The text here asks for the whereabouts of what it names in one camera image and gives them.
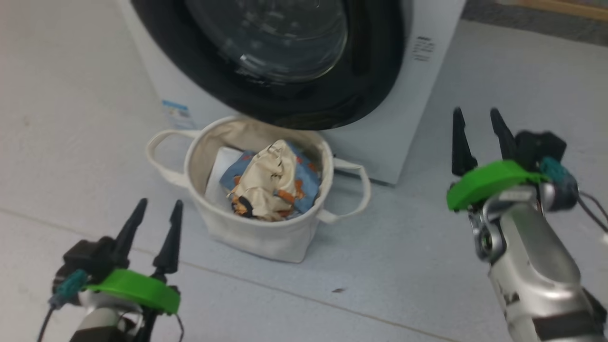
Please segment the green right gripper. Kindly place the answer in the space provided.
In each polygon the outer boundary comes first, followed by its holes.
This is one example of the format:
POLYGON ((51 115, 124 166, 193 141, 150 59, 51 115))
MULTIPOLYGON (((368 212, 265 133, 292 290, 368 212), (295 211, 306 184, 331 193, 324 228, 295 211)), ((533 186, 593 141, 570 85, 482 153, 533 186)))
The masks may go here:
POLYGON ((451 171, 456 177, 462 178, 447 191, 446 203, 450 211, 467 210, 473 204, 526 182, 539 184, 550 181, 547 175, 526 171, 511 161, 517 151, 514 136, 497 108, 491 108, 490 118, 504 161, 495 161, 476 168, 478 161, 471 154, 462 110, 460 107, 454 109, 451 171))

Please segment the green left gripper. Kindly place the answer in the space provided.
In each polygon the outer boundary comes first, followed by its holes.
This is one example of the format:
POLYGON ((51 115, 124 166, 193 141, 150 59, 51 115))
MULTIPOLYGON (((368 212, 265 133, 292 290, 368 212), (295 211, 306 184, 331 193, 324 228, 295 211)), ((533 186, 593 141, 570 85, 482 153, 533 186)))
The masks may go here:
MULTIPOLYGON (((123 228, 116 236, 112 251, 112 260, 116 266, 130 265, 128 256, 137 228, 143 222, 147 204, 147 198, 140 199, 123 228)), ((155 268, 152 276, 171 275, 178 271, 183 208, 184 203, 181 200, 177 200, 170 216, 170 229, 161 250, 152 263, 152 266, 155 268)), ((174 288, 158 279, 139 274, 132 270, 113 270, 99 284, 88 284, 85 288, 158 310, 163 314, 177 314, 181 304, 181 296, 174 288)))

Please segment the dark round washing machine door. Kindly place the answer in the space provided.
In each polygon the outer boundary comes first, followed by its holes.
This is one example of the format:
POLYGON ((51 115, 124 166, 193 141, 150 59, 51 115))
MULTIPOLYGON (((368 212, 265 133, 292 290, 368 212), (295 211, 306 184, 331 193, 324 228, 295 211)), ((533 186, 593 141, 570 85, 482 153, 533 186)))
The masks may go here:
POLYGON ((346 126, 402 67, 409 0, 129 0, 195 89, 264 123, 346 126))

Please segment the blue orange cream printed garment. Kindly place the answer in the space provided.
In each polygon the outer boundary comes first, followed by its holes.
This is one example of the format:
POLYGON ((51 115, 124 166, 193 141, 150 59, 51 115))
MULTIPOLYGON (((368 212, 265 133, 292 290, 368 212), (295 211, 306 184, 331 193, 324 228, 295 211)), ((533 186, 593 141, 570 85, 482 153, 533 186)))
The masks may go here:
POLYGON ((218 183, 235 215, 277 222, 313 207, 321 193, 321 175, 300 149, 280 139, 258 153, 241 153, 218 183))

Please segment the white front-loading washing machine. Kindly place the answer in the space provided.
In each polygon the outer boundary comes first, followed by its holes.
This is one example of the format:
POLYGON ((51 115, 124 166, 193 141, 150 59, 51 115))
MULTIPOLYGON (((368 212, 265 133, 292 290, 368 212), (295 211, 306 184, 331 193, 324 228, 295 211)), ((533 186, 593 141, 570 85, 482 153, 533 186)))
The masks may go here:
MULTIPOLYGON (((186 79, 146 33, 129 0, 115 2, 160 101, 187 106, 198 130, 230 115, 245 115, 195 89, 194 83, 186 79)), ((396 184, 399 180, 467 0, 408 2, 405 54, 389 95, 375 110, 354 123, 314 130, 326 139, 334 156, 363 165, 372 180, 387 184, 396 184)))

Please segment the cream fabric laundry basket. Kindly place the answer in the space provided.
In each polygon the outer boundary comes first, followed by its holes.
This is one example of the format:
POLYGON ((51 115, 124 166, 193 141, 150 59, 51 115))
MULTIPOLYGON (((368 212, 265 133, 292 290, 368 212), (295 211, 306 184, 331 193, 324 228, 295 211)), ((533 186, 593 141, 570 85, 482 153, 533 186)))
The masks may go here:
POLYGON ((302 262, 319 223, 333 224, 356 216, 367 208, 371 200, 371 180, 365 167, 335 158, 326 140, 317 132, 290 130, 245 117, 225 117, 202 130, 161 131, 149 140, 145 155, 169 184, 188 191, 211 238, 237 250, 276 261, 302 262), (175 134, 192 139, 182 173, 161 165, 155 158, 158 145, 175 134), (239 217, 229 208, 213 203, 206 197, 207 186, 212 184, 211 171, 221 148, 259 152, 278 139, 295 143, 321 169, 320 192, 308 212, 292 219, 268 222, 239 217), (335 170, 358 171, 362 182, 362 199, 358 207, 343 215, 324 208, 335 170))

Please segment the blue energy label sticker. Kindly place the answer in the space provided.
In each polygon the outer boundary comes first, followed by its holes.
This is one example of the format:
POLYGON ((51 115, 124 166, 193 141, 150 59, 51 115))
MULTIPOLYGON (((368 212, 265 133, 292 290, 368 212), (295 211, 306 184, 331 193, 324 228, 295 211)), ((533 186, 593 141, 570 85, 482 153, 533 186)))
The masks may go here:
POLYGON ((193 121, 187 106, 169 100, 162 100, 161 105, 163 113, 174 128, 179 130, 193 130, 196 128, 195 122, 193 121))

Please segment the wooden floor edge strip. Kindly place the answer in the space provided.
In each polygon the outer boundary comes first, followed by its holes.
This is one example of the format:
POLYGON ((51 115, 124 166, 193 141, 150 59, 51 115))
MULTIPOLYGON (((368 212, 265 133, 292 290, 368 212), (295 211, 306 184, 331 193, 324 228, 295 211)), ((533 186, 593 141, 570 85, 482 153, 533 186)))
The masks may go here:
POLYGON ((608 0, 494 0, 503 6, 518 6, 608 22, 608 0))

